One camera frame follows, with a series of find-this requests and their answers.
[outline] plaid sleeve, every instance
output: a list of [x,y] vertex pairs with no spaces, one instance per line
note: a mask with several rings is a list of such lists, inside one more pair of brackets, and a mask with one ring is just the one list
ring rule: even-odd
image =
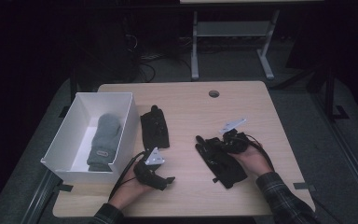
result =
[[298,199],[274,172],[256,180],[276,223],[320,223],[312,209]]
[[89,224],[118,224],[123,217],[120,210],[109,203],[104,203]]

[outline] table hole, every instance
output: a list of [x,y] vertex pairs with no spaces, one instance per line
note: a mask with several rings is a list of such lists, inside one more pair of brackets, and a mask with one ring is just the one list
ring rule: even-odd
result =
[[209,96],[216,98],[220,95],[218,91],[209,91]]

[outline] white box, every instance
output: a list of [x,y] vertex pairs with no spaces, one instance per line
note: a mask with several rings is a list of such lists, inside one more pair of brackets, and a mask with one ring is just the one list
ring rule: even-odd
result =
[[[105,113],[118,116],[123,127],[117,154],[112,172],[89,172],[91,141]],[[133,156],[139,122],[131,92],[79,92],[41,162],[65,182],[116,183]]]

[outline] person's left hand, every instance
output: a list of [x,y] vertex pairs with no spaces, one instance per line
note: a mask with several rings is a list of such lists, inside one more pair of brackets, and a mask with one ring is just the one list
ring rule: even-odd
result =
[[129,204],[133,203],[139,196],[152,190],[152,187],[141,184],[135,177],[133,167],[137,162],[133,164],[130,170],[126,173],[121,182],[122,185],[117,189],[116,193],[109,200],[115,208],[123,210]]

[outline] hand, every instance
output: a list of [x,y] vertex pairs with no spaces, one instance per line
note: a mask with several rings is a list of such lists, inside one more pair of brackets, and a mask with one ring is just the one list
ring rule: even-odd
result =
[[123,178],[123,183],[109,200],[115,208],[123,210],[129,204],[133,203],[139,196],[152,190],[153,188],[139,183],[133,172],[133,167],[137,162],[133,164],[130,170],[126,173]]
[[249,145],[244,152],[241,152],[239,154],[228,153],[228,155],[234,157],[242,164],[242,166],[244,166],[248,171],[255,174],[257,177],[273,171],[269,167],[269,163],[263,157],[263,155],[251,145]]

